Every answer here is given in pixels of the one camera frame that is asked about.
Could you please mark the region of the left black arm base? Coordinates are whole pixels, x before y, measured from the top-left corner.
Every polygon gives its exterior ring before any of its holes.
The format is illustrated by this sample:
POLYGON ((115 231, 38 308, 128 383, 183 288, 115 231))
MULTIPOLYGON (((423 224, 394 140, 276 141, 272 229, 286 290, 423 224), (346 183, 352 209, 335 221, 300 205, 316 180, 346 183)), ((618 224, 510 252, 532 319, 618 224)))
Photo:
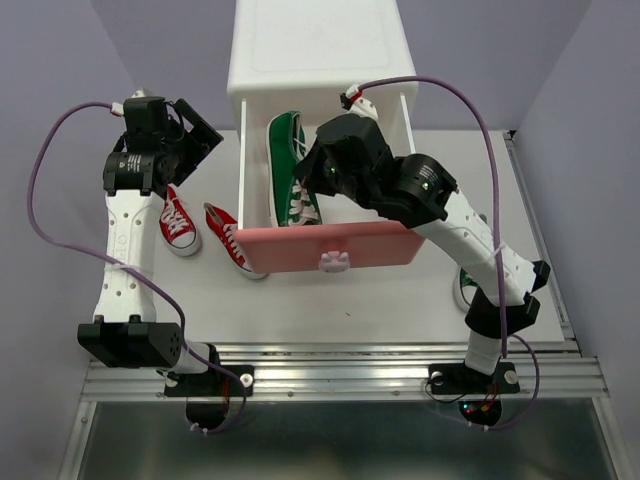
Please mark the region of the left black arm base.
POLYGON ((220 434, 235 427, 244 414, 247 399, 253 395, 253 365, 225 365, 235 375, 215 370, 200 374, 164 373, 164 396, 184 399, 185 418, 192 432, 203 436, 220 434))

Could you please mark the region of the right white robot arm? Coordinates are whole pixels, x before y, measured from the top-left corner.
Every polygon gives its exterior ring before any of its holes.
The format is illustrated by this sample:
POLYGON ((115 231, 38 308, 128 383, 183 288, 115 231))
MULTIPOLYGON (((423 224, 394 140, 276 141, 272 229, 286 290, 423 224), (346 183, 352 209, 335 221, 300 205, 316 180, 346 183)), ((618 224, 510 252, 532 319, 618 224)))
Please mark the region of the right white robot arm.
POLYGON ((317 128, 316 139, 294 169, 315 194, 342 194, 380 217, 398 221, 431 241, 470 274, 478 288, 465 323, 468 349, 463 384, 482 390, 496 378, 503 337, 533 325, 540 310, 535 292, 550 267, 523 259, 498 238, 433 157, 396 156, 376 121, 340 115, 317 128))

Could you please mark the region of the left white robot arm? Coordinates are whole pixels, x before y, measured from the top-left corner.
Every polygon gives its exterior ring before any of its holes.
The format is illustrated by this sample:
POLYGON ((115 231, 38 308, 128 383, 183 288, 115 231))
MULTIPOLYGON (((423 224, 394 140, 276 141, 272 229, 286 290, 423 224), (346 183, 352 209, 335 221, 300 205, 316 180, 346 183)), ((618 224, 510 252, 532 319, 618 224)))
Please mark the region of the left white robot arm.
POLYGON ((169 186, 181 185, 223 138, 183 99, 138 90, 119 111, 126 129, 103 170, 103 286, 78 342, 107 367, 188 374, 191 386, 210 394, 222 384, 222 369, 209 361, 208 346, 185 341, 183 326, 157 322, 149 283, 169 186))

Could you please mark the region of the pink drawer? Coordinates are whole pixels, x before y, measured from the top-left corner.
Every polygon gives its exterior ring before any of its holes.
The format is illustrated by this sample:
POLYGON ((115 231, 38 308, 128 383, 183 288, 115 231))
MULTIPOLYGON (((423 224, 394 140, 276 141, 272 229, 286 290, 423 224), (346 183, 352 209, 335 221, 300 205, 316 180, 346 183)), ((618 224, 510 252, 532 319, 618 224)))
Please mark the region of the pink drawer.
POLYGON ((267 124, 282 112, 244 98, 240 141, 237 242, 260 273, 344 271, 411 263, 424 239, 398 222, 383 220, 343 196, 320 197, 320 226, 274 227, 269 208, 267 124))

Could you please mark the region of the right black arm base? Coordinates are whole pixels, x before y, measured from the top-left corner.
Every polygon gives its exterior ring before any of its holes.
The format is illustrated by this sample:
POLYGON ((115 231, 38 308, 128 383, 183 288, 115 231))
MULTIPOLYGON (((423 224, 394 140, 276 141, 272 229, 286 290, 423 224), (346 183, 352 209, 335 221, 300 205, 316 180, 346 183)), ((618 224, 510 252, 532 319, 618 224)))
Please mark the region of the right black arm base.
POLYGON ((502 395, 521 391, 515 366, 499 362, 492 375, 476 372, 464 363, 436 363, 429 367, 425 393, 443 404, 455 403, 463 419, 491 429, 502 416, 502 395))

